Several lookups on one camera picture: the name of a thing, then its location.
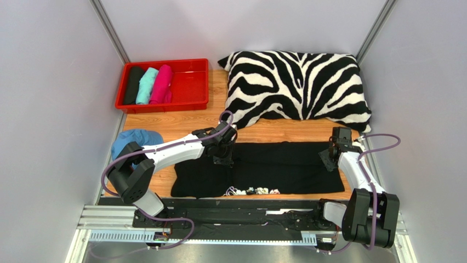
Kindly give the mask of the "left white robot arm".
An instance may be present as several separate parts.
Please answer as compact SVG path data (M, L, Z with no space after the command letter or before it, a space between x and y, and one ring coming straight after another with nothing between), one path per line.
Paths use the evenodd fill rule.
M237 129L221 121L213 129L195 130L168 143L140 147L136 142L125 145L119 157L112 161L102 175L115 188L115 196L125 204L136 206L151 218L166 207L162 199L149 189L154 173L184 161L210 156L214 163L230 165Z

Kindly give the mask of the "black t shirt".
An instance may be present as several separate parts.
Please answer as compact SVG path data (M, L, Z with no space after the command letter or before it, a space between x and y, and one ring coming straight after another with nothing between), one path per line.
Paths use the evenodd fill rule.
M173 197L220 197L229 187L241 191L268 188L281 194L322 194L345 190L339 170L328 171L320 157L327 142L237 143L233 165L214 163L213 157L174 166Z

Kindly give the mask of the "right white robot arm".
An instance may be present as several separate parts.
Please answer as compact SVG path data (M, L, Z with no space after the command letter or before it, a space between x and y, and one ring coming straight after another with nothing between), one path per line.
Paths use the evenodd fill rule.
M320 217L340 228L348 242L359 243L371 250L394 245L400 200L388 193L371 173L361 144L367 136L352 139L347 127L334 127L329 149L320 152L328 171L340 169L352 189L347 204L331 199L319 201Z

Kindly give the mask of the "blue bucket hat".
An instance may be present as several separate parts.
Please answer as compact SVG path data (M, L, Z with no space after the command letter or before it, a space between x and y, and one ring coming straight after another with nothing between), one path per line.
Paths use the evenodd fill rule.
M152 146L164 143L163 137L156 131L146 129L130 129L120 132L111 146L111 158L114 161L123 148L130 142L139 146Z

